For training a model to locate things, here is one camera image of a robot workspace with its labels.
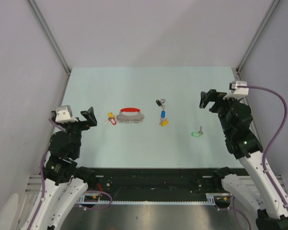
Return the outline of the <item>red key tag with key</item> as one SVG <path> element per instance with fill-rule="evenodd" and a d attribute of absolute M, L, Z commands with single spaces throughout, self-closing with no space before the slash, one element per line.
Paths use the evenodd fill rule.
<path fill-rule="evenodd" d="M 107 124 L 107 123 L 111 123 L 112 125 L 117 124 L 116 118 L 112 112 L 108 113 L 108 119 L 105 121 L 104 124 Z"/>

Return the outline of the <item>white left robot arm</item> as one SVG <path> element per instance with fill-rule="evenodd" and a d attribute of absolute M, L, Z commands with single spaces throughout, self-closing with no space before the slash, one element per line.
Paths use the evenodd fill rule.
<path fill-rule="evenodd" d="M 102 210 L 116 203 L 197 202 L 213 190 L 209 169 L 92 169 L 78 167 L 82 133 L 97 126 L 92 107 L 83 119 L 63 105 L 51 112 L 58 132 L 40 162 L 41 187 L 24 230 L 59 230 L 75 205 Z"/>

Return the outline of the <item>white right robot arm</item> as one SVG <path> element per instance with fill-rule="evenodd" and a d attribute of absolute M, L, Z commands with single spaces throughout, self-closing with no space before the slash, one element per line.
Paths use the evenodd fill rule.
<path fill-rule="evenodd" d="M 257 192 L 252 191 L 232 174 L 228 167 L 215 172 L 212 188 L 230 192 L 248 210 L 254 212 L 260 230 L 288 230 L 288 195 L 263 161 L 263 147 L 251 132 L 251 109 L 234 94 L 210 90 L 202 97 L 201 107 L 214 102 L 209 109 L 220 120 L 229 153 L 240 162 L 251 177 Z"/>

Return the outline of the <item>red handled metal keyring holder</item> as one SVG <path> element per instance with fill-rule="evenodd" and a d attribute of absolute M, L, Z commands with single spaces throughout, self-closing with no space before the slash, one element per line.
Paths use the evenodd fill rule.
<path fill-rule="evenodd" d="M 122 108 L 117 115 L 117 121 L 120 123 L 140 123 L 143 119 L 141 110 L 134 107 Z"/>

